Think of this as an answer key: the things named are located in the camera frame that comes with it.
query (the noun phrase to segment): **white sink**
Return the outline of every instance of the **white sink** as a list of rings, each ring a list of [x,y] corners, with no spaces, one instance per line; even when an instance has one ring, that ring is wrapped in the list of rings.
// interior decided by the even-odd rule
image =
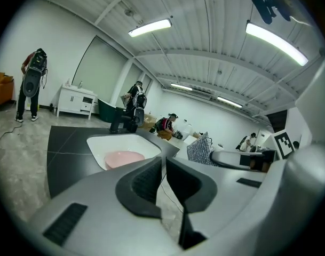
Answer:
[[[86,142],[98,165],[106,170],[105,157],[114,151],[134,151],[142,154],[145,159],[161,153],[161,150],[148,140],[136,134],[107,135],[88,138]]]

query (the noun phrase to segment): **pink bowl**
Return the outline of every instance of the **pink bowl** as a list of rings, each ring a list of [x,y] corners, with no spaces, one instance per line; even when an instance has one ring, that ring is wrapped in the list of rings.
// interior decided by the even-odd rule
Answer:
[[[144,159],[142,154],[135,151],[114,151],[105,157],[105,167],[110,170]]]

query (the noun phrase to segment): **sneaker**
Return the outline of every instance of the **sneaker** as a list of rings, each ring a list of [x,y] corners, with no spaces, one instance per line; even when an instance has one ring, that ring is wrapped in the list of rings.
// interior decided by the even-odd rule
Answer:
[[[16,120],[17,122],[23,122],[22,117],[16,117],[15,120]]]

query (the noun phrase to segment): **ceiling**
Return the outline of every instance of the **ceiling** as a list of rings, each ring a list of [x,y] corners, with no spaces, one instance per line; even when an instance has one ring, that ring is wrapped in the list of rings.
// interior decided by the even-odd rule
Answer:
[[[259,114],[256,119],[265,121],[262,115],[269,110],[294,103],[322,60],[312,27],[287,22],[277,11],[278,17],[266,25],[251,0],[48,1],[107,33],[166,89],[180,82],[235,101],[246,114]],[[134,15],[125,15],[127,9]],[[171,28],[135,38],[128,35],[142,23],[164,18],[170,18]],[[247,35],[247,20],[287,39],[309,62],[301,67],[274,46]]]

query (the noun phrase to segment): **jeans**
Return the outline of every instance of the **jeans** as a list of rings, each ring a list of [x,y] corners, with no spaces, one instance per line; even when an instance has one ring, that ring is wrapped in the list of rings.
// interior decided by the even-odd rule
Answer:
[[[39,89],[36,91],[35,95],[30,98],[31,104],[30,104],[30,111],[32,113],[32,116],[36,116],[38,112],[38,98],[39,98]],[[18,112],[17,112],[17,117],[22,118],[23,112],[25,111],[25,101],[26,101],[26,96],[23,93],[23,81],[21,83],[21,88],[20,88],[20,95],[19,95],[19,100],[18,100]]]

